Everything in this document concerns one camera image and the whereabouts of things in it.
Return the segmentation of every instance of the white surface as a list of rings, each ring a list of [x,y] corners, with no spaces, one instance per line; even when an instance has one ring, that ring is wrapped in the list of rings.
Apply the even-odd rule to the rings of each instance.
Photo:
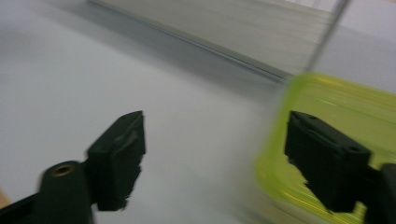
[[[264,213],[296,223],[268,204],[252,172],[281,85],[80,0],[3,0],[0,15],[0,186],[12,201],[142,109],[143,173],[127,210],[97,213],[97,223],[266,223]],[[359,64],[359,46],[343,45],[354,34],[340,31],[317,69],[394,90],[393,63]],[[360,76],[371,67],[376,77]]]
[[[341,24],[365,35],[396,42],[395,0],[352,0]]]

